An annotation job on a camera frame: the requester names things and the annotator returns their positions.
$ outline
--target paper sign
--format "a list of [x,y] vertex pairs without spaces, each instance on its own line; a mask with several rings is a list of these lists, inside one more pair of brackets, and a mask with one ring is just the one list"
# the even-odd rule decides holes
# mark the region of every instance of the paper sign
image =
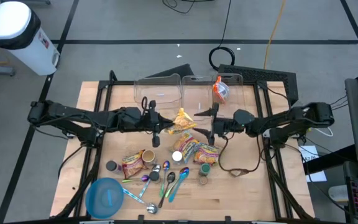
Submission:
[[[317,155],[318,153],[317,153],[316,146],[299,146],[299,151],[301,151],[302,156],[306,161],[310,161],[310,160],[318,158],[318,155]],[[317,172],[317,173],[314,173],[314,174],[310,174],[310,177],[311,177],[311,180],[313,182],[327,181],[326,174],[324,173],[324,171],[320,171],[320,172]],[[306,175],[306,181],[310,182],[309,175]]]

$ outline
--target white cable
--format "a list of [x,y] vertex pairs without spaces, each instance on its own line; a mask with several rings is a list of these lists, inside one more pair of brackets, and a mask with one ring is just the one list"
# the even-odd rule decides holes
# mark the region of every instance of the white cable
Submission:
[[327,127],[327,129],[328,129],[328,131],[329,131],[330,134],[327,134],[327,133],[325,133],[324,131],[322,131],[322,130],[320,130],[320,129],[318,129],[318,128],[314,128],[314,130],[320,132],[321,134],[323,134],[323,135],[325,135],[325,136],[327,136],[327,137],[333,137],[333,136],[334,136],[334,133],[333,133],[333,131],[331,130],[331,128]]

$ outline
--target clear plastic container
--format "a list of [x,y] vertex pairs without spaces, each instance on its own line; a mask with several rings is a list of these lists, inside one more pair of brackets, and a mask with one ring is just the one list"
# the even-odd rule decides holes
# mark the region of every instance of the clear plastic container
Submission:
[[134,82],[134,100],[142,107],[142,99],[155,100],[156,111],[164,118],[174,119],[181,107],[181,80],[178,74],[169,77],[142,78]]
[[229,87],[229,96],[225,99],[224,103],[220,103],[221,101],[212,93],[213,102],[220,103],[218,117],[232,118],[234,112],[238,109],[244,110],[246,107],[244,90],[242,88],[244,81],[239,74],[217,74],[213,77],[214,82],[218,79],[218,76],[221,76],[222,82]]
[[181,107],[197,124],[210,123],[211,117],[194,116],[212,107],[212,76],[189,75],[181,79]]

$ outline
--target blue spoon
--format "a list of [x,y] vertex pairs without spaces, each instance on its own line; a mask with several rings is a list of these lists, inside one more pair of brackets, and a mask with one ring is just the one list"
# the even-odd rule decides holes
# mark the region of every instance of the blue spoon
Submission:
[[181,174],[179,176],[179,181],[177,183],[177,186],[175,188],[175,190],[173,191],[173,193],[171,194],[171,196],[169,197],[169,202],[173,202],[173,199],[175,199],[175,195],[178,192],[179,186],[182,183],[183,180],[185,180],[187,178],[187,176],[189,176],[189,167],[185,167],[181,170]]

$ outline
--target metal spoon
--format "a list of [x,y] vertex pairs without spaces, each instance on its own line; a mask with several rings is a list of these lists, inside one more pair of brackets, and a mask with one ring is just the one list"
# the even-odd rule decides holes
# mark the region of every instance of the metal spoon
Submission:
[[[165,192],[164,192],[162,195],[164,195],[164,194],[167,193],[168,187],[169,187],[169,185],[175,180],[175,177],[176,177],[176,175],[175,175],[174,172],[171,172],[171,173],[168,174],[168,177],[167,177],[167,181],[168,181],[167,188],[165,189]],[[163,197],[161,198],[160,203],[158,204],[158,207],[159,207],[159,208],[162,207],[162,204],[164,203],[164,199],[165,199],[165,197],[163,196]]]
[[162,168],[164,169],[164,179],[162,180],[162,185],[161,185],[161,190],[160,190],[160,197],[163,197],[163,192],[164,192],[164,183],[165,183],[165,175],[167,174],[167,170],[169,170],[170,167],[170,163],[169,161],[165,161],[162,164]]
[[139,179],[129,179],[129,180],[122,180],[122,183],[127,183],[127,182],[131,182],[131,181],[134,181],[134,180],[141,180],[143,182],[146,182],[150,179],[150,177],[148,175],[143,175],[141,178]]
[[182,181],[184,179],[186,179],[187,176],[189,176],[189,168],[188,167],[185,167],[182,170],[183,170],[183,172],[179,176],[179,181],[178,181],[177,187],[175,188],[175,190],[171,194],[171,197],[169,197],[169,200],[168,200],[169,202],[173,202],[173,199],[175,199],[175,195],[178,192],[180,184],[182,183]]
[[125,194],[129,195],[131,198],[137,200],[138,202],[140,202],[142,204],[145,204],[147,212],[149,212],[151,214],[156,214],[158,212],[157,206],[155,206],[153,203],[146,204],[144,201],[142,201],[142,199],[136,197],[136,195],[130,193],[127,189],[122,188],[122,190],[124,191]]
[[[187,168],[187,167],[185,167],[185,168],[183,168],[183,169],[181,169],[181,170],[179,171],[179,176],[180,176],[180,174],[182,174],[182,173],[186,170],[186,168]],[[173,183],[173,185],[169,188],[168,192],[165,193],[165,197],[168,197],[168,196],[169,196],[169,194],[171,193],[172,188],[175,186],[175,184],[177,184],[177,182],[178,182],[179,179],[180,179],[180,178],[177,178],[177,180],[175,181],[175,183]]]
[[[157,165],[154,165],[153,168],[152,168],[152,172],[153,172],[153,171],[160,172],[160,170],[161,170],[161,166],[158,165],[158,164],[157,164]],[[146,182],[146,184],[144,185],[142,191],[140,192],[140,194],[139,194],[139,197],[140,197],[140,198],[143,196],[143,194],[144,194],[144,192],[146,191],[146,189],[147,189],[147,187],[149,186],[149,184],[150,184],[150,178],[149,178],[149,180]]]

